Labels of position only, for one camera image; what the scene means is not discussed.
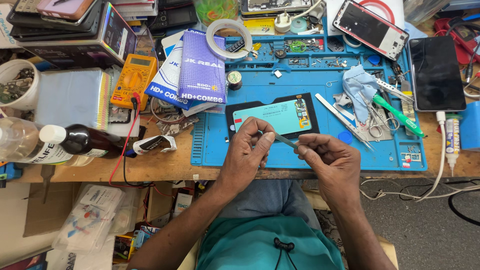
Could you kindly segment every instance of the teal shirt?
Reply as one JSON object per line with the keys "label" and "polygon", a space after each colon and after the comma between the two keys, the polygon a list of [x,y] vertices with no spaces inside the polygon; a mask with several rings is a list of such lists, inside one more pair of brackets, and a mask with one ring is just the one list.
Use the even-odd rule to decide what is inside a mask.
{"label": "teal shirt", "polygon": [[[273,239],[293,242],[290,257],[299,270],[344,270],[336,244],[299,217],[217,218],[200,247],[197,270],[275,269],[280,250]],[[286,252],[278,269],[294,269]]]}

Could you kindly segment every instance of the tape roll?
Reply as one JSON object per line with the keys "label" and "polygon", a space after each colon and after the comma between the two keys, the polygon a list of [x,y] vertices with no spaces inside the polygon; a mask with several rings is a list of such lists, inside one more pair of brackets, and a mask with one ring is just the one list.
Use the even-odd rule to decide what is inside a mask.
{"label": "tape roll", "polygon": [[[220,47],[217,46],[215,41],[213,40],[213,35],[216,31],[223,29],[223,28],[231,28],[237,30],[240,35],[242,36],[243,40],[245,41],[245,49],[241,49],[238,52],[228,52]],[[207,43],[210,47],[210,50],[219,57],[230,58],[230,59],[238,59],[247,56],[250,51],[252,50],[252,36],[248,29],[243,26],[241,23],[230,20],[230,19],[220,19],[214,21],[212,24],[209,25],[207,28]]]}

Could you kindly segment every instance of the wooden desk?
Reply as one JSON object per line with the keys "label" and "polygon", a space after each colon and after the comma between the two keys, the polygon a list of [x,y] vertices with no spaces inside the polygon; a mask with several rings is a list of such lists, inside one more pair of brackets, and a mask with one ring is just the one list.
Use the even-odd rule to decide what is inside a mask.
{"label": "wooden desk", "polygon": [[[433,36],[433,22],[430,19],[419,25],[419,29]],[[474,70],[480,69],[480,64],[476,64]],[[419,113],[420,127],[428,138],[423,140],[425,155],[428,163],[428,170],[424,172],[394,172],[394,171],[362,171],[362,176],[375,178],[422,178],[436,177],[440,167],[440,151],[442,145],[442,136],[436,132],[438,123],[434,113]],[[147,123],[147,119],[142,119],[141,125],[147,127],[145,138],[159,135],[160,132],[155,123]],[[138,156],[134,159],[127,159],[126,177],[129,182],[136,181],[168,181],[168,180],[192,180],[194,174],[198,174],[198,179],[214,180],[220,167],[192,166],[190,164],[190,155],[192,149],[191,128],[184,131],[175,138],[178,150],[175,152],[161,153],[161,149],[154,149],[148,154]],[[117,159],[95,159],[92,163],[84,167],[66,167],[58,166],[52,182],[70,182],[70,181],[108,181]],[[447,163],[444,167],[444,177],[451,176],[451,171]],[[480,176],[480,152],[462,151],[455,165],[454,176]],[[40,176],[41,165],[33,165],[25,168],[24,175],[14,182],[40,183],[43,181]],[[305,169],[265,169],[259,170],[256,179],[316,179],[312,170]],[[114,182],[123,182],[122,166],[120,165],[113,177]]]}

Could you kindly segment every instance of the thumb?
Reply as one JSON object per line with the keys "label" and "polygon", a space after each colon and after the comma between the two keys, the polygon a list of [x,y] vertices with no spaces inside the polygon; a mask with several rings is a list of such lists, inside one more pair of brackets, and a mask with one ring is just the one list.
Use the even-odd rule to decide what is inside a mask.
{"label": "thumb", "polygon": [[305,145],[300,145],[298,148],[298,152],[300,155],[303,156],[303,159],[317,174],[324,171],[324,167],[326,165],[313,149]]}
{"label": "thumb", "polygon": [[255,148],[252,151],[252,158],[255,163],[260,164],[262,158],[265,156],[268,150],[270,150],[273,141],[275,141],[275,133],[273,132],[264,133],[260,137],[258,142],[255,144]]}

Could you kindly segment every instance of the brown bottle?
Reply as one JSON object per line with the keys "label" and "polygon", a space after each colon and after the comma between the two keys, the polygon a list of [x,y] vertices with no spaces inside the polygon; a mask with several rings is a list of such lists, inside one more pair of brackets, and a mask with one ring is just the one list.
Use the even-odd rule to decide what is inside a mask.
{"label": "brown bottle", "polygon": [[82,124],[73,124],[66,128],[46,125],[40,130],[39,137],[45,143],[60,144],[69,154],[104,159],[119,157],[125,143],[117,135]]}

